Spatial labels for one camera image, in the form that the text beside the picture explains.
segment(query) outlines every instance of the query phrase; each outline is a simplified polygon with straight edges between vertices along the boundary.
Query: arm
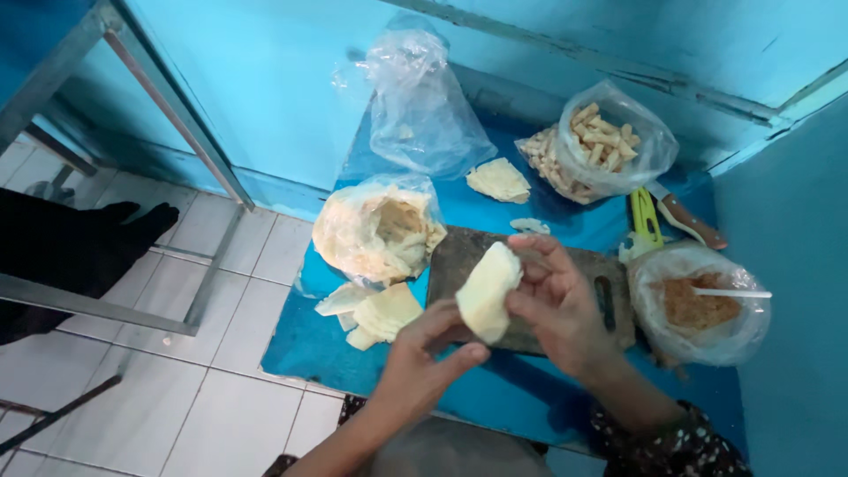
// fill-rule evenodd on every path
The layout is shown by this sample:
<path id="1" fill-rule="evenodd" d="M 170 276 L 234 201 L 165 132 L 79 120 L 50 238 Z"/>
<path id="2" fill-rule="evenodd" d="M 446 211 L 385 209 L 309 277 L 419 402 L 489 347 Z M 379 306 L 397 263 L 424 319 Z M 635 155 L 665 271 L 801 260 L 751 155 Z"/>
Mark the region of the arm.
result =
<path id="1" fill-rule="evenodd" d="M 467 333 L 452 300 L 424 311 L 398 334 L 365 407 L 297 461 L 286 477 L 350 474 L 406 424 L 432 411 L 451 383 L 488 359 L 480 343 L 463 345 L 440 362 L 433 358 L 432 352 Z"/>
<path id="2" fill-rule="evenodd" d="M 712 432 L 697 408 L 677 403 L 633 368 L 612 337 L 588 280 L 547 235 L 514 235 L 510 246 L 541 255 L 524 263 L 507 308 L 523 317 L 550 360 L 579 381 L 601 409 L 592 424 L 604 437 L 610 468 L 627 475 L 748 475 L 736 449 Z"/>

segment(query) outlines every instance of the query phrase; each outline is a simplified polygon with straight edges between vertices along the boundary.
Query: knife handle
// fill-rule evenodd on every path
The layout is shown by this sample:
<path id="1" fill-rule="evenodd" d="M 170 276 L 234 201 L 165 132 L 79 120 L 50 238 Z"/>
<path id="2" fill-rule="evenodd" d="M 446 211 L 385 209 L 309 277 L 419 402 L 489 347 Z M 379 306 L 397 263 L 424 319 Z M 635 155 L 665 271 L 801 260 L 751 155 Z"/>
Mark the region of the knife handle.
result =
<path id="1" fill-rule="evenodd" d="M 714 250 L 721 250 L 728 246 L 728 242 L 724 239 L 724 236 L 700 218 L 693 216 L 680 203 L 680 199 L 676 195 L 669 194 L 664 197 L 662 201 L 657 202 L 657 208 L 668 223 L 695 237 L 707 247 Z"/>

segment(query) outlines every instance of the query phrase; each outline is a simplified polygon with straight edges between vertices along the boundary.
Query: cutting board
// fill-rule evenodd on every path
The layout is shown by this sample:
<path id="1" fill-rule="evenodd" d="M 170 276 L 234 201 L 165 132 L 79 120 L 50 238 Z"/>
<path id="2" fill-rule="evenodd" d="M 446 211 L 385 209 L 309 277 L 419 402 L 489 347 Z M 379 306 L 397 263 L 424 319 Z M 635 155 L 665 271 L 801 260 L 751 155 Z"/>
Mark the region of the cutting board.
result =
<path id="1" fill-rule="evenodd" d="M 427 306 L 442 298 L 453 298 L 468 279 L 471 270 L 495 242 L 507 235 L 448 225 L 448 235 L 436 247 L 430 263 Z M 622 349 L 635 342 L 633 307 L 630 305 L 627 271 L 621 262 L 592 250 L 566 247 L 574 264 L 595 287 L 601 319 Z M 494 345 L 530 355 L 543 355 L 533 331 L 520 317 L 511 317 L 504 337 Z"/>

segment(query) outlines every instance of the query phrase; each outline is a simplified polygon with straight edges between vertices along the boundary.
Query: blue table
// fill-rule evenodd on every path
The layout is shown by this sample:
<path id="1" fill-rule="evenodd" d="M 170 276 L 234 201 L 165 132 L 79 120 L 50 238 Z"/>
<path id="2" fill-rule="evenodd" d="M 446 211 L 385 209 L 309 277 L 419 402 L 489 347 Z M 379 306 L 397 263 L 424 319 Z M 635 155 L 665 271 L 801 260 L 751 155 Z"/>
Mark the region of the blue table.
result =
<path id="1" fill-rule="evenodd" d="M 525 205 L 503 204 L 478 194 L 464 179 L 434 183 L 439 206 L 448 224 L 493 233 L 513 233 L 510 220 L 536 217 L 550 225 L 563 244 L 602 253 L 613 253 L 627 236 L 629 212 L 624 197 L 589 206 L 562 198 L 529 168 L 513 144 L 536 130 L 528 125 L 478 113 L 489 139 L 521 171 L 532 185 Z M 354 140 L 344 176 L 357 166 L 385 162 L 368 146 L 370 118 L 366 115 Z M 339 180 L 336 189 L 358 183 Z M 693 213 L 715 224 L 710 177 L 703 172 L 671 171 L 661 182 L 683 200 Z M 681 237 L 676 229 L 664 234 Z M 410 283 L 413 295 L 423 304 L 429 269 Z M 329 267 L 310 245 L 304 258 L 299 285 L 282 309 L 274 337 L 261 366 L 266 373 L 321 383 L 350 394 L 368 396 L 380 378 L 389 345 L 357 351 L 345 343 L 345 333 L 335 317 L 322 317 L 315 305 L 346 280 Z M 704 409 L 716 429 L 747 455 L 739 376 L 735 368 L 688 365 L 688 378 L 655 367 L 644 348 L 627 353 L 630 362 L 648 379 L 676 399 L 691 401 Z M 555 446 L 587 451 L 591 435 L 587 407 L 589 396 L 573 380 L 559 372 L 548 359 L 494 351 L 485 365 L 457 380 L 438 404 L 443 415 L 501 430 Z"/>

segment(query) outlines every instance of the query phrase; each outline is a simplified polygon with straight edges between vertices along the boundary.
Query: blue painted wall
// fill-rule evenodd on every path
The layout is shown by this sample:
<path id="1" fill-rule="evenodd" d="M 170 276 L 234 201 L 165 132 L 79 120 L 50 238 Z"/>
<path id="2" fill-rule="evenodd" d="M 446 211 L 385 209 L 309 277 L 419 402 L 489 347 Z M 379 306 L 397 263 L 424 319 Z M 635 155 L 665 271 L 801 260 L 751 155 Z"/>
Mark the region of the blue painted wall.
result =
<path id="1" fill-rule="evenodd" d="M 775 108 L 848 59 L 848 4 L 827 0 L 427 1 L 676 71 Z"/>
<path id="2" fill-rule="evenodd" d="M 94 4 L 94 0 L 0 0 L 0 104 Z"/>
<path id="3" fill-rule="evenodd" d="M 309 190 L 332 189 L 365 108 L 364 102 L 334 91 L 332 72 L 350 69 L 388 20 L 404 11 L 391 3 L 419 9 L 434 4 L 126 3 L 232 164 Z M 648 63 L 770 104 L 791 96 L 837 59 L 848 58 L 848 42 L 836 41 L 842 30 L 831 20 L 840 16 L 833 8 L 843 7 L 833 6 L 830 15 L 811 9 L 801 17 L 799 10 L 810 5 L 801 0 L 769 3 L 766 13 L 757 10 L 763 8 L 759 0 L 745 6 L 724 1 L 672 6 L 605 0 L 591 7 L 550 0 L 445 3 L 504 22 L 492 21 L 487 33 L 432 19 L 451 43 L 449 58 L 472 103 L 537 124 L 554 121 L 566 98 L 606 76 L 539 44 L 539 38 L 542 43 L 545 38 L 580 41 L 613 66 L 616 58 L 629 65 Z M 457 15 L 453 20 L 462 25 L 467 14 Z M 506 23 L 526 28 L 537 41 L 499 36 Z M 775 37 L 771 46 L 766 44 Z M 706 169 L 775 133 L 695 101 L 629 81 L 617 83 L 671 127 L 681 143 L 678 160 L 693 167 Z M 106 131 L 191 152 L 105 45 L 92 51 L 62 94 Z M 169 160 L 168 154 L 160 156 Z M 144 164 L 136 166 L 143 172 Z M 197 187 L 203 183 L 202 177 L 186 180 Z"/>
<path id="4" fill-rule="evenodd" d="M 739 369 L 758 475 L 847 475 L 848 96 L 717 177 L 728 256 L 774 293 Z"/>

